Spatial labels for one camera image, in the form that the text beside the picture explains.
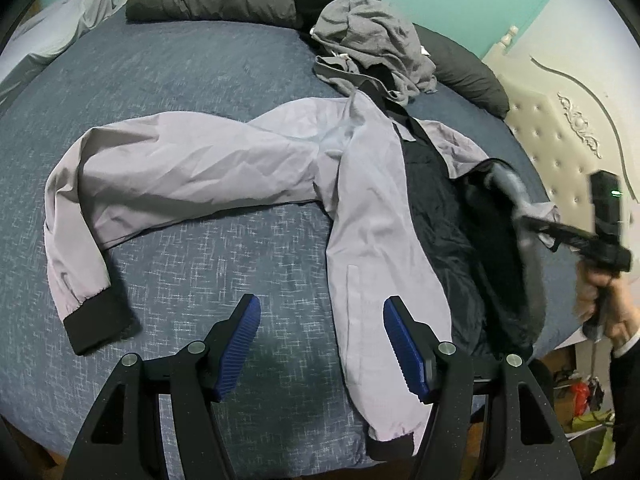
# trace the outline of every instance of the blue rubber pad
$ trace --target blue rubber pad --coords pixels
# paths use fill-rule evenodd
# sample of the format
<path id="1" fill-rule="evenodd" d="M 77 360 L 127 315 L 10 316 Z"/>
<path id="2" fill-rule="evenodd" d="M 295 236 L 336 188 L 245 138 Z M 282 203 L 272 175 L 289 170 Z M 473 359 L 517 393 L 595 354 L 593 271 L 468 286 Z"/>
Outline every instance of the blue rubber pad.
<path id="1" fill-rule="evenodd" d="M 260 326 L 260 300 L 255 296 L 242 313 L 240 322 L 220 358 L 220 370 L 214 391 L 223 400 L 238 384 L 242 366 Z"/>
<path id="2" fill-rule="evenodd" d="M 412 394 L 417 395 L 422 400 L 429 393 L 429 387 L 424 378 L 424 360 L 415 347 L 402 319 L 400 319 L 391 298 L 385 301 L 382 317 L 385 323 L 386 335 L 391 341 L 391 346 L 396 354 L 396 359 L 398 359 L 406 385 Z"/>

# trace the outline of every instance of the metal screw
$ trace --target metal screw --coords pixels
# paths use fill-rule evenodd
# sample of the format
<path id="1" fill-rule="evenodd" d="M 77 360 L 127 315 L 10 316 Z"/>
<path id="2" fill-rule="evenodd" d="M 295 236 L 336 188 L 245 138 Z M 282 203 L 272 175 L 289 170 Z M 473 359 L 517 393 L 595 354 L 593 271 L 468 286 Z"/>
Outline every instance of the metal screw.
<path id="1" fill-rule="evenodd" d="M 120 361 L 124 366 L 133 366 L 138 361 L 138 356 L 135 354 L 124 354 Z"/>
<path id="2" fill-rule="evenodd" d="M 509 354 L 507 355 L 507 362 L 514 368 L 517 368 L 522 364 L 522 357 L 516 354 Z"/>
<path id="3" fill-rule="evenodd" d="M 440 350 L 444 355 L 453 355 L 456 353 L 456 346 L 453 343 L 445 341 L 438 345 L 438 350 Z"/>
<path id="4" fill-rule="evenodd" d="M 207 346 L 202 341 L 194 341 L 189 343 L 187 350 L 190 354 L 201 354 Z"/>

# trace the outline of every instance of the tufted headboard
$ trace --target tufted headboard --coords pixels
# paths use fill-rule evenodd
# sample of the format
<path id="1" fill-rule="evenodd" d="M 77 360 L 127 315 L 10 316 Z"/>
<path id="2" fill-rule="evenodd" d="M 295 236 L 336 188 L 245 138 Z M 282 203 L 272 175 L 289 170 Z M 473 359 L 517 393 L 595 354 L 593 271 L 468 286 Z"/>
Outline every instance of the tufted headboard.
<path id="1" fill-rule="evenodd" d="M 640 186 L 615 111 L 610 104 L 605 106 L 597 81 L 584 70 L 577 73 L 570 60 L 541 59 L 535 53 L 528 59 L 510 57 L 508 46 L 517 31 L 511 27 L 483 59 L 509 97 L 511 110 L 505 123 L 529 155 L 566 224 L 593 231 L 588 175 L 596 170 L 618 175 L 623 243 L 628 242 L 630 206 L 638 202 Z"/>

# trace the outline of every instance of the hand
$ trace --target hand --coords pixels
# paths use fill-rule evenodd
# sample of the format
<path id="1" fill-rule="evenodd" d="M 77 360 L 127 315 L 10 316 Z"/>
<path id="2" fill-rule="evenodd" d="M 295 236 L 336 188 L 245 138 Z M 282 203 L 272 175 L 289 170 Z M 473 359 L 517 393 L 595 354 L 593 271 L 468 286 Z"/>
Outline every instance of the hand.
<path id="1" fill-rule="evenodd" d="M 597 287 L 609 286 L 610 301 L 605 320 L 605 334 L 614 348 L 620 348 L 640 328 L 640 310 L 633 304 L 626 277 L 613 278 L 606 270 L 595 269 L 583 260 L 577 265 L 575 313 L 580 322 L 587 321 L 596 311 Z"/>

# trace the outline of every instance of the white shirt cuff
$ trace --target white shirt cuff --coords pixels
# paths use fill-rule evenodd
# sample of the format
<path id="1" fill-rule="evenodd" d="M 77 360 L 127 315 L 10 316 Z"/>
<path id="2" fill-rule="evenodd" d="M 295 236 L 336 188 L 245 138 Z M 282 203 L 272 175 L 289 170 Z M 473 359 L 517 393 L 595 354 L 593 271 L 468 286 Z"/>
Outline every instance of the white shirt cuff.
<path id="1" fill-rule="evenodd" d="M 636 335 L 633 336 L 629 341 L 624 343 L 620 348 L 613 351 L 613 357 L 622 357 L 624 354 L 629 352 L 629 350 L 631 350 L 638 341 L 640 341 L 640 329 L 638 329 Z"/>

